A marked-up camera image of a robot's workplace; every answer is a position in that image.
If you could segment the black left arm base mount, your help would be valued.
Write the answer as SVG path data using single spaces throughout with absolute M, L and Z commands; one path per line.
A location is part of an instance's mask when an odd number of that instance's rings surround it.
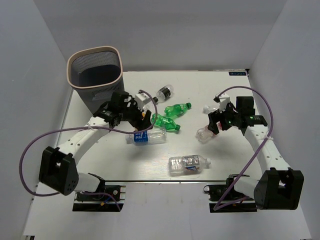
M 125 204 L 126 186 L 111 182 L 102 183 L 94 194 L 76 192 L 73 212 L 120 212 Z

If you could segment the clear bottle blue label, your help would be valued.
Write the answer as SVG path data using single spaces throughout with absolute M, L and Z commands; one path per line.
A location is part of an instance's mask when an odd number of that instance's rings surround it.
M 154 128 L 140 133 L 127 134 L 125 140 L 127 144 L 135 145 L 163 144 L 167 140 L 167 132 L 163 128 Z

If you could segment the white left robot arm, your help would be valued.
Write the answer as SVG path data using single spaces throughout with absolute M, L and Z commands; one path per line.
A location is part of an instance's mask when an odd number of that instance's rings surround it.
M 88 192 L 94 199 L 105 196 L 103 179 L 93 173 L 78 172 L 77 165 L 85 153 L 116 126 L 128 122 L 138 133 L 153 127 L 151 112 L 143 113 L 146 100 L 153 98 L 144 90 L 135 96 L 116 90 L 111 99 L 100 105 L 84 127 L 66 142 L 42 153 L 39 181 L 58 193 L 67 196 L 72 192 Z

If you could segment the clear bottle white cap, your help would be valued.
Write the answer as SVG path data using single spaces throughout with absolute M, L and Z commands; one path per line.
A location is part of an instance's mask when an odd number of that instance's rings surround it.
M 210 113 L 213 113 L 215 111 L 219 110 L 218 107 L 214 107 L 214 106 L 211 106 L 211 105 L 204 105 L 203 106 L 203 113 L 204 114 L 210 114 Z

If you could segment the green plastic bottle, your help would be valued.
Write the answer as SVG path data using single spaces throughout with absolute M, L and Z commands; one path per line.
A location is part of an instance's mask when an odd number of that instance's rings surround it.
M 190 102 L 179 103 L 179 104 L 167 106 L 164 109 L 164 113 L 168 117 L 179 117 L 181 115 L 184 115 L 191 107 L 192 107 L 192 104 Z
M 167 132 L 178 132 L 181 128 L 181 126 L 176 124 L 173 119 L 160 114 L 154 113 L 151 122 L 157 127 L 164 128 Z

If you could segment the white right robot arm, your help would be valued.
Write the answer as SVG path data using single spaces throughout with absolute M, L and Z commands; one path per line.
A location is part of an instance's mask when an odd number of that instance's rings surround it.
M 253 158 L 258 160 L 262 176 L 254 179 L 245 175 L 231 174 L 226 180 L 224 193 L 214 209 L 224 207 L 226 197 L 231 203 L 251 198 L 260 210 L 295 210 L 303 188 L 304 176 L 294 170 L 281 156 L 274 141 L 268 135 L 271 128 L 262 115 L 257 115 L 252 96 L 238 96 L 232 104 L 227 94 L 214 98 L 219 108 L 208 114 L 208 130 L 214 135 L 231 127 L 238 128 L 251 145 Z

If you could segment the clear bottle front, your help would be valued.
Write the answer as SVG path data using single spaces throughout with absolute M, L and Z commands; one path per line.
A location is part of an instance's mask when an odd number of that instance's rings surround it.
M 171 176 L 185 176 L 200 174 L 204 169 L 209 169 L 211 159 L 199 154 L 175 156 L 168 159 L 169 174 Z

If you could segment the clear bottle red label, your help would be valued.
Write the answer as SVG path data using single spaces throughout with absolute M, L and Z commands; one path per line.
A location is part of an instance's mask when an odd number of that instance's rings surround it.
M 195 134 L 196 139 L 202 144 L 212 140 L 215 136 L 216 134 L 208 129 L 208 125 L 198 129 Z

